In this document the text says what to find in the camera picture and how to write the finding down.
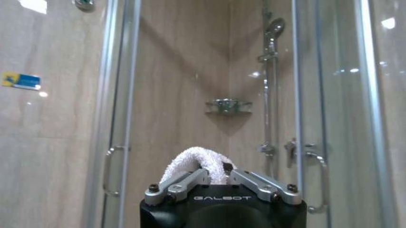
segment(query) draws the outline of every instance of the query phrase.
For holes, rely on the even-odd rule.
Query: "towel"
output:
[[[203,147],[191,147],[172,160],[166,168],[160,183],[180,171],[192,172],[203,168],[208,170],[211,184],[227,184],[228,177],[224,171],[224,164],[228,166],[231,164],[232,169],[236,168],[224,155]]]

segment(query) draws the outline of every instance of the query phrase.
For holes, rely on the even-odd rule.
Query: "beige marble tile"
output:
[[[80,227],[99,81],[105,1],[92,13],[47,1],[40,14],[5,1],[1,72],[41,78],[37,91],[0,87],[0,227]]]
[[[0,137],[1,227],[80,227],[89,144]]]
[[[204,102],[228,95],[228,1],[151,0],[142,6],[127,176],[126,227],[174,157],[191,146],[227,155],[226,118]]]

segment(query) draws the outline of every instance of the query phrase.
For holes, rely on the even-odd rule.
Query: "bolt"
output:
[[[279,202],[279,201],[280,201],[280,195],[276,192],[274,192],[271,194],[271,203],[275,203],[275,202]]]
[[[298,193],[298,186],[294,184],[287,185],[287,191],[291,191],[294,193]]]
[[[159,185],[158,184],[151,184],[148,187],[150,192],[156,193],[159,192]]]
[[[272,190],[272,188],[274,188],[274,187],[270,186],[270,185],[264,185],[264,186],[262,187],[263,190]]]

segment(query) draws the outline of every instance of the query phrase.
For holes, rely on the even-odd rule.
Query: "handheld shower head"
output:
[[[278,38],[280,36],[280,33],[283,32],[283,30],[284,30],[284,19],[278,18],[268,25],[266,32],[270,33],[270,36],[272,38]]]

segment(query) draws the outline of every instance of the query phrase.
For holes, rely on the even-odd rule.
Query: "label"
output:
[[[40,78],[32,75],[23,75],[15,72],[3,73],[3,86],[21,89],[40,89]]]

